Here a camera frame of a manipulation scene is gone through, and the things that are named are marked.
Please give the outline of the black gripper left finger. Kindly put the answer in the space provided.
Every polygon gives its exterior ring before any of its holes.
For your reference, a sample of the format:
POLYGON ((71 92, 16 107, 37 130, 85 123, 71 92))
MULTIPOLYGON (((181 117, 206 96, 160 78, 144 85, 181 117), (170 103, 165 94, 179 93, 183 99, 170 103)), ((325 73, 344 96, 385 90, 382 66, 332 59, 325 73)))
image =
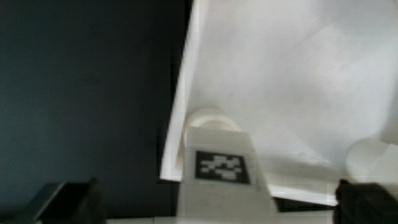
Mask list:
POLYGON ((46 184, 9 224, 106 224, 97 179, 46 184))

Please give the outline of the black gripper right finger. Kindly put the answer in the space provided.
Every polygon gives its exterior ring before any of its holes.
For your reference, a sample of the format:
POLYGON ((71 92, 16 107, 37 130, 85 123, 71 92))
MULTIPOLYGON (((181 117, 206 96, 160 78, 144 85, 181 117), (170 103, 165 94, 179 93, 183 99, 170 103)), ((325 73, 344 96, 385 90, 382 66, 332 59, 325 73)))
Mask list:
POLYGON ((398 200, 376 183, 339 180, 334 224, 398 224, 398 200))

